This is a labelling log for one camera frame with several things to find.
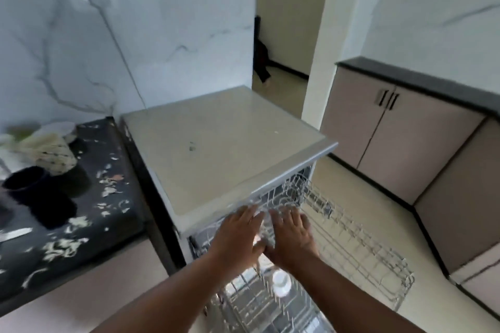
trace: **black granite countertop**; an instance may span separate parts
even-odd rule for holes
[[[0,316],[147,237],[147,206],[114,120],[78,126],[78,138],[70,147],[78,166],[56,178],[58,188],[77,205],[80,226],[66,223],[48,230],[28,207],[2,195],[0,229],[33,231],[0,242]],[[123,176],[111,185],[116,192],[103,197],[104,188],[110,186],[105,179],[115,175],[117,179]],[[67,246],[69,242],[74,252],[60,254],[64,252],[61,244]],[[51,247],[59,251],[50,254]]]
[[[492,92],[365,57],[340,61],[337,66],[500,118],[500,95]]]

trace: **door handle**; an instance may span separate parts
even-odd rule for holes
[[[384,93],[382,94],[382,99],[380,99],[380,102],[378,103],[379,107],[382,106],[382,103],[384,102],[384,99],[385,99],[388,92],[389,92],[389,90],[384,90]]]
[[[394,96],[394,92],[391,93],[391,96],[389,96],[389,100],[387,100],[387,104],[385,105],[384,109],[387,109],[389,107],[389,104],[391,104],[392,97]]]
[[[394,99],[392,100],[391,106],[389,107],[389,111],[392,111],[392,108],[394,107],[394,103],[396,102],[396,99],[398,96],[399,96],[399,94],[394,95]]]

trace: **knife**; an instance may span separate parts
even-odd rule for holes
[[[27,235],[28,233],[31,233],[32,231],[33,231],[33,228],[22,228],[22,229],[13,230],[12,232],[0,233],[0,242],[12,240],[12,239],[19,237],[21,235]]]

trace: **person's left hand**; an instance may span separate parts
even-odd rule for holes
[[[220,266],[227,281],[253,266],[264,252],[265,240],[253,246],[264,218],[264,212],[254,216],[256,210],[257,206],[243,206],[226,217],[211,242],[207,255]]]

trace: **hand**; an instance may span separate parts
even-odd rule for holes
[[[211,242],[207,255],[224,272],[226,281],[253,266],[264,252],[265,241],[259,241],[253,246],[253,239],[264,218],[264,212],[254,216],[256,210],[257,206],[243,206],[226,217]]]
[[[291,273],[303,258],[301,254],[313,254],[319,258],[316,243],[310,231],[309,219],[301,214],[297,207],[281,207],[281,215],[277,210],[270,210],[276,244],[267,246],[264,254],[275,265]]]

